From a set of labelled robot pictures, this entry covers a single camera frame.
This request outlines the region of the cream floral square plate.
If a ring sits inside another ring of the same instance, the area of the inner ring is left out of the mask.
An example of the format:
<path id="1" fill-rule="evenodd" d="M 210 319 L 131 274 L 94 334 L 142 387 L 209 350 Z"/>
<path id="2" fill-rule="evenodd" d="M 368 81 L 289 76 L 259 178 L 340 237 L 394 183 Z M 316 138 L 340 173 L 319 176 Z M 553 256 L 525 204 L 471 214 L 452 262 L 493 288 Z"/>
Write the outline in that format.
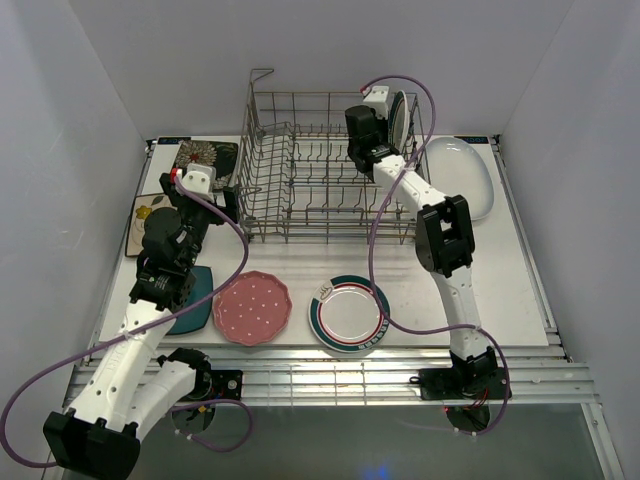
<path id="1" fill-rule="evenodd" d="M 172 208 L 165 194 L 139 195 L 134 199 L 125 242 L 126 257 L 137 257 L 141 253 L 145 222 L 155 210 L 164 207 Z"/>

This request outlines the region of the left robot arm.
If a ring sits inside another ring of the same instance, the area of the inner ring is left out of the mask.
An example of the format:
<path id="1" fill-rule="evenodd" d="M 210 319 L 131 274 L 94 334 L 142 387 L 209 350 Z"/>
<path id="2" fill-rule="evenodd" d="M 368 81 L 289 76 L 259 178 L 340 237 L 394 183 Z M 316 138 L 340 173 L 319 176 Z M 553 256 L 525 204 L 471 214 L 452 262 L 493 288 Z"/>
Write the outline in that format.
<path id="1" fill-rule="evenodd" d="M 159 343 L 186 307 L 196 284 L 196 259 L 210 225 L 234 223 L 215 203 L 212 167 L 191 165 L 160 177 L 167 207 L 145 220 L 136 280 L 121 327 L 82 392 L 43 433 L 58 466 L 97 479 L 125 479 L 141 442 L 179 401 L 209 400 L 213 373 L 204 353 L 179 348 L 159 359 L 156 376 L 139 384 Z"/>

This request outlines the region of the green red rimmed white plate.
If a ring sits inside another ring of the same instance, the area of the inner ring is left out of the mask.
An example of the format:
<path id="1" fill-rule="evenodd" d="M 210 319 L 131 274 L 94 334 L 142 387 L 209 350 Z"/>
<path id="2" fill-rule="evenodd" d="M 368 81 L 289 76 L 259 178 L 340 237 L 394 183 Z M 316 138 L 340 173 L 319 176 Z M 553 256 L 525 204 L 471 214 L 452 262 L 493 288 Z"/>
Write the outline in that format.
<path id="1" fill-rule="evenodd" d="M 406 93 L 399 90 L 395 93 L 389 112 L 389 141 L 402 151 L 408 137 L 410 114 Z"/>

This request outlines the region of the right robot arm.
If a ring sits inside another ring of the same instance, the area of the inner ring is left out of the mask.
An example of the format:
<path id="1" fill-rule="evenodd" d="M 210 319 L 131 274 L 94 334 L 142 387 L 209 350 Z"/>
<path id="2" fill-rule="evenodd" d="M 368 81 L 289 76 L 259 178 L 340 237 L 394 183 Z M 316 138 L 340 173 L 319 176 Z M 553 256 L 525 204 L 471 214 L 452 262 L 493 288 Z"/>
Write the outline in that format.
<path id="1" fill-rule="evenodd" d="M 426 368 L 410 379 L 424 400 L 508 398 L 509 374 L 498 365 L 499 348 L 482 329 L 472 287 L 475 239 L 469 206 L 447 196 L 406 165 L 399 151 L 382 141 L 379 121 L 365 105 L 345 111 L 348 155 L 357 170 L 398 201 L 415 218 L 415 252 L 436 283 L 450 334 L 449 368 Z"/>

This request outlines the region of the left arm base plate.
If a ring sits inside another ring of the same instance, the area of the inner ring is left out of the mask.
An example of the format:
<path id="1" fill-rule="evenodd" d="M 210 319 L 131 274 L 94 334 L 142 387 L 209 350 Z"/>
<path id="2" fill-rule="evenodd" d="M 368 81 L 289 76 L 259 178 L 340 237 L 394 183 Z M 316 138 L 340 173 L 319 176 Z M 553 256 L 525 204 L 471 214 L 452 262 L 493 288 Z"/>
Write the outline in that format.
<path id="1" fill-rule="evenodd" d="M 244 373 L 242 370 L 212 370 L 209 399 L 242 399 Z"/>

